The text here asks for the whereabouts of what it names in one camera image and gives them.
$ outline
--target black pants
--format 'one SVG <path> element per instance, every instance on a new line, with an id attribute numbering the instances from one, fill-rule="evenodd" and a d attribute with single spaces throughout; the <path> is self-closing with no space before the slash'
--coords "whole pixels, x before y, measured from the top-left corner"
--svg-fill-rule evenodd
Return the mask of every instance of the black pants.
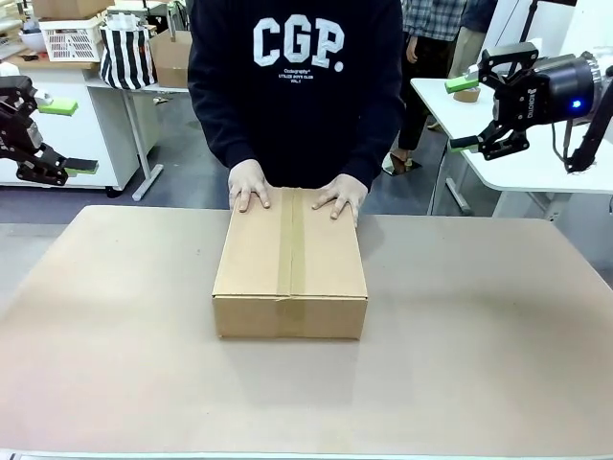
<path id="1" fill-rule="evenodd" d="M 415 54 L 418 61 L 409 62 L 402 57 L 402 99 L 406 104 L 402 130 L 398 137 L 398 148 L 415 150 L 420 142 L 428 109 L 418 93 L 411 86 L 412 79 L 445 79 L 449 72 L 449 59 L 453 53 L 453 42 L 433 40 L 421 36 Z"/>

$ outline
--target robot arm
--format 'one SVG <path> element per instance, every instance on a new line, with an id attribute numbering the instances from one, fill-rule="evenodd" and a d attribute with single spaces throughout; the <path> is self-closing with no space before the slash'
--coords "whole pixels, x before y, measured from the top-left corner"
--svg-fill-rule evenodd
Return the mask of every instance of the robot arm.
<path id="1" fill-rule="evenodd" d="M 493 68 L 519 63 L 521 69 L 502 77 Z M 450 141 L 453 149 L 477 146 L 487 160 L 526 150 L 526 130 L 535 125 L 569 123 L 565 152 L 560 155 L 569 173 L 585 171 L 594 162 L 613 117 L 613 49 L 538 59 L 532 43 L 485 50 L 475 81 L 494 89 L 493 120 L 477 136 Z M 570 128 L 591 122 L 581 146 L 568 156 Z"/>
<path id="2" fill-rule="evenodd" d="M 64 158 L 43 143 L 30 116 L 38 109 L 32 81 L 27 77 L 0 77 L 0 159 L 17 163 L 17 177 L 46 185 L 63 186 L 68 171 L 94 171 L 98 162 Z"/>

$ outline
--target beige pants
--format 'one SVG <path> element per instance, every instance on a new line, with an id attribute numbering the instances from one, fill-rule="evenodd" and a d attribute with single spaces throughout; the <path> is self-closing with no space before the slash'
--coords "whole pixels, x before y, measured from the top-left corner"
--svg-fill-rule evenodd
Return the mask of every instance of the beige pants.
<path id="1" fill-rule="evenodd" d="M 471 31 L 466 27 L 460 29 L 456 52 L 453 55 L 453 63 L 449 71 L 451 79 L 460 77 L 468 70 L 468 67 L 477 63 L 484 41 L 486 41 L 486 34 Z"/>

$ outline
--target black and white striped bag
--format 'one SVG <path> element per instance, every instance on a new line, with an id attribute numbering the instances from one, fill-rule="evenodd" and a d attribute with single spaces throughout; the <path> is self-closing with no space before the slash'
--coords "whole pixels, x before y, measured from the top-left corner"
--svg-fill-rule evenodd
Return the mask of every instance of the black and white striped bag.
<path id="1" fill-rule="evenodd" d="M 100 77 L 113 88 L 140 89 L 157 82 L 149 46 L 150 32 L 101 27 L 104 51 Z"/>

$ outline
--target sweatshirt sleeve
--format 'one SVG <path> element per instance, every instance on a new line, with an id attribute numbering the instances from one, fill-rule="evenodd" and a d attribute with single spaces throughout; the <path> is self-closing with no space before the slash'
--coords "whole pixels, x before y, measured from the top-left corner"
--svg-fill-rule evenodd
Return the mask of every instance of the sweatshirt sleeve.
<path id="1" fill-rule="evenodd" d="M 432 0 L 409 0 L 404 19 L 404 32 L 410 36 L 422 36 L 430 17 L 430 10 L 432 10 Z"/>
<path id="2" fill-rule="evenodd" d="M 227 0 L 193 2 L 193 45 L 188 71 L 193 111 L 209 148 L 228 168 L 256 158 L 233 101 L 231 20 Z"/>
<path id="3" fill-rule="evenodd" d="M 367 34 L 368 72 L 357 142 L 341 173 L 369 189 L 400 129 L 404 105 L 400 98 L 402 72 L 402 8 L 398 0 L 374 0 L 376 12 Z"/>

